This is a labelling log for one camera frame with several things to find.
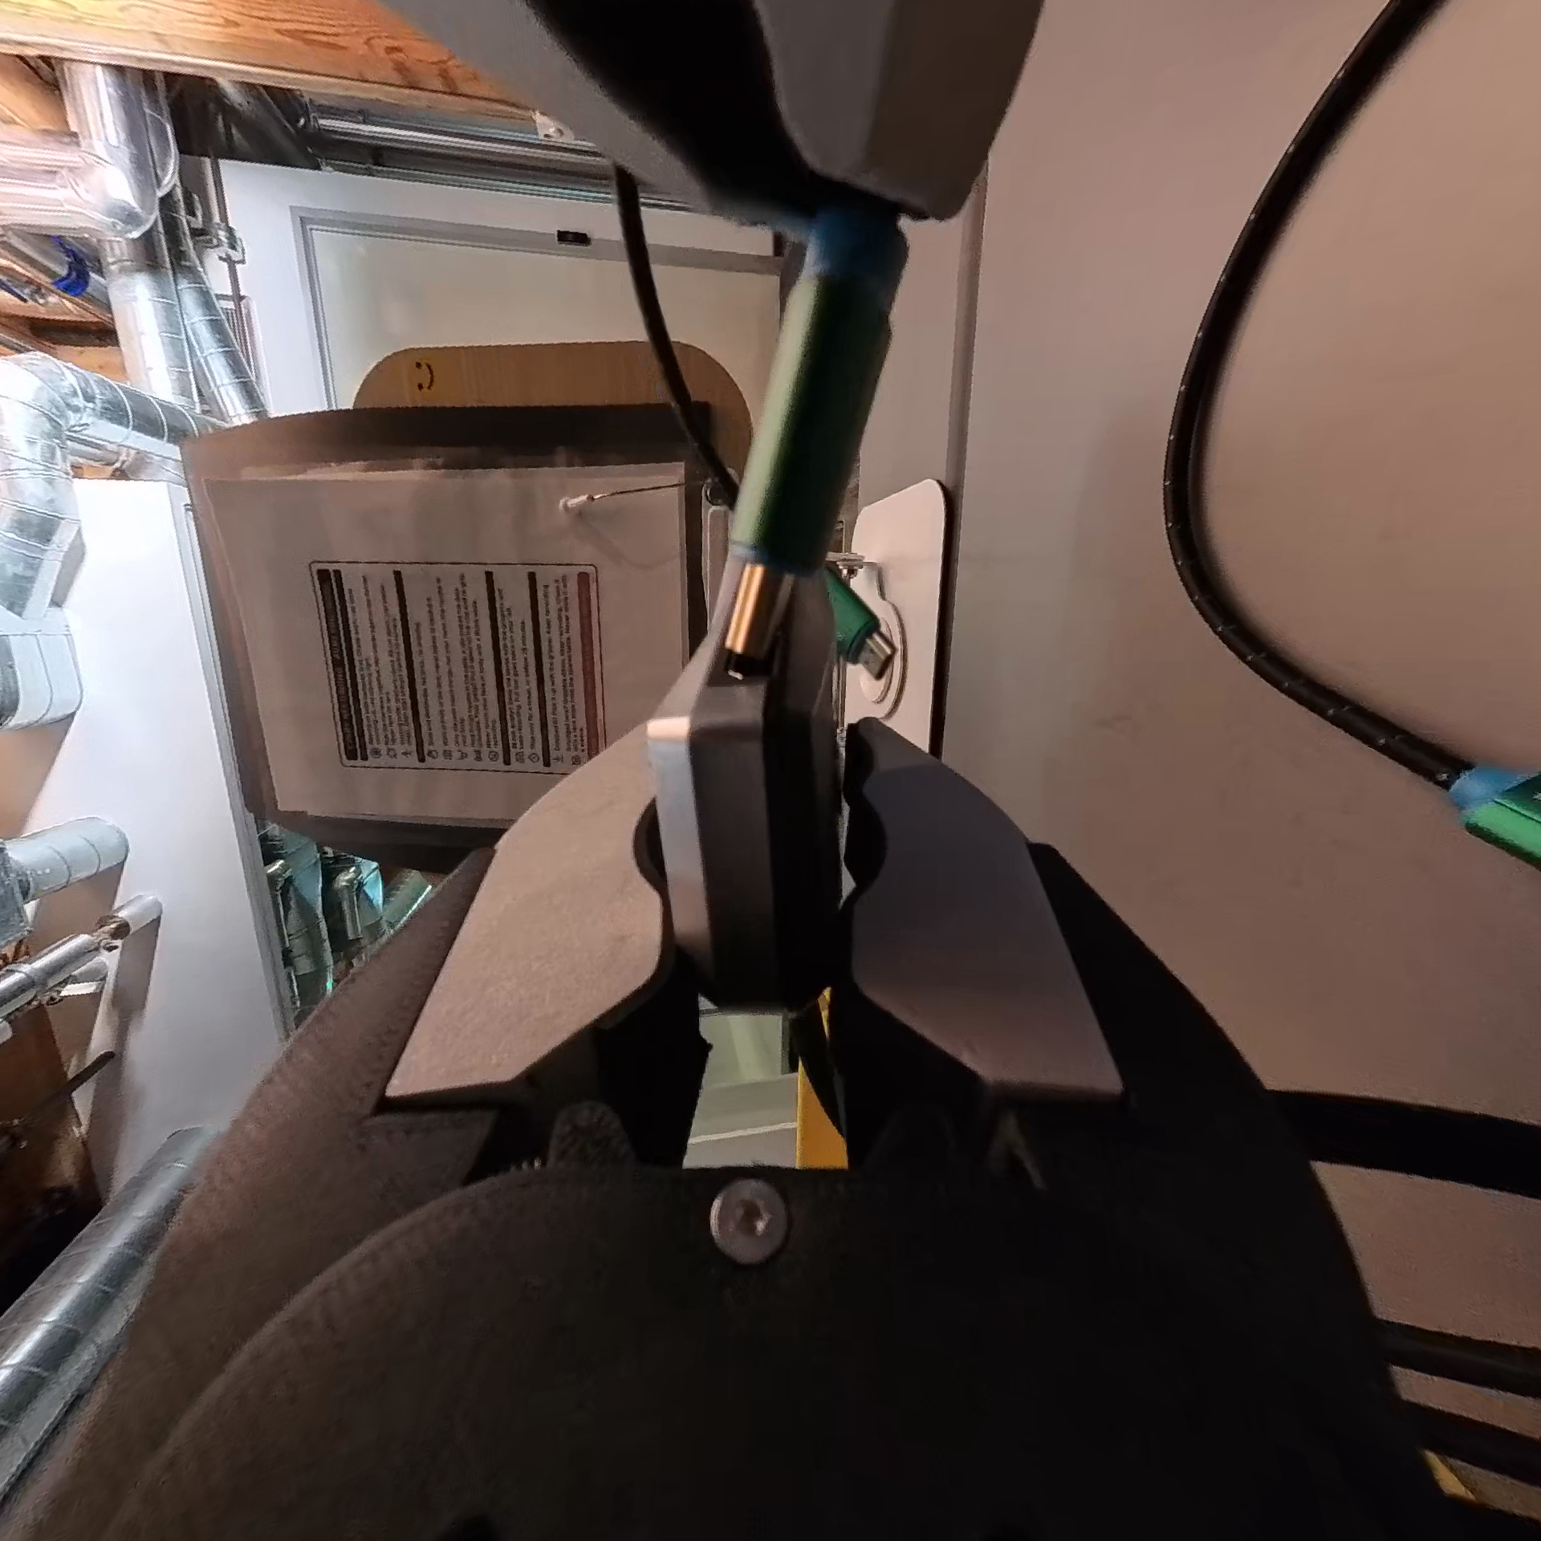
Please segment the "large silver elbow duct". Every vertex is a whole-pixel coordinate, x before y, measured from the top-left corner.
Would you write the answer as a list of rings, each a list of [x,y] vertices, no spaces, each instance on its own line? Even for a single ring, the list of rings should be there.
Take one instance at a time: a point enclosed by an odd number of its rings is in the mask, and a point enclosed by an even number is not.
[[[184,486],[221,422],[43,353],[1,361],[1,727],[69,720],[83,684],[58,589],[80,529],[74,472]]]

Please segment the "white rounded panel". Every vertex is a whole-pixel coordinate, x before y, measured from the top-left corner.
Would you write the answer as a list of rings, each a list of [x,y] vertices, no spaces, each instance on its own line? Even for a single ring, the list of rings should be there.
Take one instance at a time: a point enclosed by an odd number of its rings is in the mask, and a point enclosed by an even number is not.
[[[928,476],[857,512],[852,554],[862,558],[851,587],[878,616],[896,658],[875,679],[844,666],[844,722],[886,722],[921,753],[934,754],[932,720],[942,684],[942,579],[948,493]]]

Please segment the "wooden board with smiley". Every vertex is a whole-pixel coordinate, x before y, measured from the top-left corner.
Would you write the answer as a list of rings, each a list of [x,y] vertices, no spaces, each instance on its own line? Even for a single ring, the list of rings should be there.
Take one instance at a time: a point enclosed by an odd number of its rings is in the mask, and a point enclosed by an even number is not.
[[[408,346],[379,359],[353,396],[358,409],[669,403],[643,340]]]

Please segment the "teal pipe fittings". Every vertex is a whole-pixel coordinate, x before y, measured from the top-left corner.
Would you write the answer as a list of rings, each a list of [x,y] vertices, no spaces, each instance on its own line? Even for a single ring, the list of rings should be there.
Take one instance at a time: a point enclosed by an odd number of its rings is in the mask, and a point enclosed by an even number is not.
[[[406,926],[443,876],[380,865],[273,822],[258,825],[258,851],[279,939],[281,1035],[290,1038]]]

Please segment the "white cabinet door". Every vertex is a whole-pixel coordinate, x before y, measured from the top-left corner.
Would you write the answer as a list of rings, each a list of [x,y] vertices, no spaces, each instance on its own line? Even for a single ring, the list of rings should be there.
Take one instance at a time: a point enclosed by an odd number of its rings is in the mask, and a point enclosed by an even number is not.
[[[406,348],[645,340],[611,196],[218,170],[271,414],[351,407]],[[757,417],[782,310],[772,236],[653,205],[643,224],[674,343],[722,364]]]

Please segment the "long silver spiral duct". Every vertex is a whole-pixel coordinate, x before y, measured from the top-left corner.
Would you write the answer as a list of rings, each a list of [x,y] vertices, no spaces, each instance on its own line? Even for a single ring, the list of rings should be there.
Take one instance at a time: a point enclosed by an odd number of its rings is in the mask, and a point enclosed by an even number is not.
[[[115,1351],[220,1135],[215,1127],[173,1131],[3,1314],[3,1494],[17,1488]]]

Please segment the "wooden beam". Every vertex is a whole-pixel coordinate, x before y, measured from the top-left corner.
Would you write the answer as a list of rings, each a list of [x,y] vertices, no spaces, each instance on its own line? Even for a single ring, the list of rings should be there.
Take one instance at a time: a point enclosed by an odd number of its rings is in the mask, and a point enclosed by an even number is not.
[[[533,109],[374,1],[5,1],[1,48],[481,119]]]

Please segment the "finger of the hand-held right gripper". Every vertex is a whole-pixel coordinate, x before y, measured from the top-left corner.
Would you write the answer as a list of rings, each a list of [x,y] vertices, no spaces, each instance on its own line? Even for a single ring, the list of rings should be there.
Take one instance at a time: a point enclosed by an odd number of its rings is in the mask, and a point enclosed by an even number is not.
[[[753,3],[396,1],[390,8],[639,183],[749,223],[809,223],[818,173],[777,106]]]
[[[1040,1],[754,1],[780,123],[806,167],[916,220],[968,200]]]

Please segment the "shiny silver elbow pipe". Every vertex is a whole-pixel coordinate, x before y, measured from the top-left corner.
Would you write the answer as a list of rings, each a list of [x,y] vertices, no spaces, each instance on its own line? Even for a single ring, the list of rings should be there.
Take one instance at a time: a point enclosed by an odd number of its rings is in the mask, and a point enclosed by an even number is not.
[[[144,72],[58,59],[66,130],[1,128],[1,223],[90,241],[131,241],[178,180],[176,138]]]

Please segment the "grey metal adapter hub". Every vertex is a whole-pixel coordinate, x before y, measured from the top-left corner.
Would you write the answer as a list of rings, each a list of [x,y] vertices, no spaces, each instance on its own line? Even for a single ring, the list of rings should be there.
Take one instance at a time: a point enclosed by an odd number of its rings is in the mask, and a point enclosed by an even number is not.
[[[767,672],[727,671],[725,558],[701,645],[645,727],[669,921],[703,995],[788,1011],[831,982],[839,767],[835,621],[825,579],[793,579]]]

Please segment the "grey pipe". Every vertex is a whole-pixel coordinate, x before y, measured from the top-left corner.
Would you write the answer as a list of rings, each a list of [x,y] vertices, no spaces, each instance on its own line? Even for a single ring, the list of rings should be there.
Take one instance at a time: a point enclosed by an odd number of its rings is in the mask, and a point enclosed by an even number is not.
[[[22,940],[35,907],[69,886],[120,868],[130,854],[123,830],[86,817],[1,841],[1,950]]]

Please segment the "yellow board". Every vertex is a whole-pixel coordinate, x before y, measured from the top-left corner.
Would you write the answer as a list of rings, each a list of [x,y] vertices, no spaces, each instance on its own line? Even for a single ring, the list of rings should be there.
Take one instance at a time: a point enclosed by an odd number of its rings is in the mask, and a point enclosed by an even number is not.
[[[794,1165],[799,1170],[846,1170],[849,1151],[833,1112],[838,1112],[838,1083],[830,1056],[828,1005],[823,992],[814,1005],[785,1021],[786,1056],[794,1061],[796,1119]]]

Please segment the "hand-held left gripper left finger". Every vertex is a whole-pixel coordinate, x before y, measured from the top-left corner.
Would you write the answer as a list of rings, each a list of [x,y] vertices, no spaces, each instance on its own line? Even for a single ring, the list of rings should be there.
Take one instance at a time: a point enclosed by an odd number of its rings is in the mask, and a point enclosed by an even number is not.
[[[652,802],[637,725],[504,831],[387,1083],[388,1103],[512,1093],[660,984],[672,944],[639,855]]]

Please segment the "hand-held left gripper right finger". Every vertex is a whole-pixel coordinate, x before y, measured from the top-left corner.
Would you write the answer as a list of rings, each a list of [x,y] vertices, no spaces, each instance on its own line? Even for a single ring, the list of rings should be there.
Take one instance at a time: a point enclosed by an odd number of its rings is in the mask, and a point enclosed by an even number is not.
[[[1029,839],[886,722],[846,732],[857,995],[1006,1101],[1115,1103],[1107,1046]]]

